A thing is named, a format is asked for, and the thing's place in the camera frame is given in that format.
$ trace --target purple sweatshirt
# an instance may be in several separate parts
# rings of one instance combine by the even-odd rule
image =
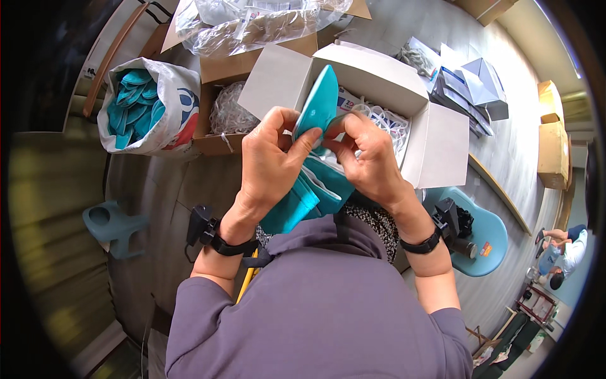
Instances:
[[[239,304],[195,277],[177,291],[168,378],[470,378],[461,311],[428,315],[364,222],[303,221]]]

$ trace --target person's dark hair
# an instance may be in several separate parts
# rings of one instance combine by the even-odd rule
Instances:
[[[563,281],[564,281],[564,273],[558,272],[558,273],[553,274],[553,276],[551,277],[551,280],[549,282],[549,285],[551,286],[551,289],[558,289],[562,285]]]

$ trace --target person's right hand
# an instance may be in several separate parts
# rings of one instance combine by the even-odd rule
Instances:
[[[334,141],[342,132],[343,140]],[[389,210],[407,192],[414,191],[400,174],[390,135],[363,114],[352,111],[331,125],[322,145],[336,154],[349,182],[383,208]],[[362,153],[356,159],[354,152],[358,149]]]

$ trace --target teal mask pile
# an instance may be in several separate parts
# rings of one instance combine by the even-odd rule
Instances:
[[[338,93],[335,72],[326,65],[305,101],[293,129],[293,140],[315,127],[322,129],[324,136],[330,121],[336,116]],[[336,160],[326,159],[326,155],[325,148],[314,146],[293,188],[261,220],[265,233],[289,233],[302,220],[339,212],[354,187],[345,177],[341,165]]]
[[[118,95],[107,107],[108,131],[116,136],[116,149],[139,141],[160,120],[164,104],[158,98],[158,83],[143,69],[125,69],[116,74]]]

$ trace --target hand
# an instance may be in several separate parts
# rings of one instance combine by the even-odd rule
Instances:
[[[346,133],[343,140],[334,141],[342,132]],[[388,211],[407,192],[414,192],[400,174],[390,135],[363,114],[352,111],[330,126],[322,145],[336,154],[349,182]],[[362,153],[356,159],[354,152],[358,149]]]
[[[322,134],[320,128],[310,129],[292,143],[291,136],[282,133],[292,131],[298,118],[294,109],[273,107],[242,140],[242,187],[235,206],[255,224],[293,187]]]

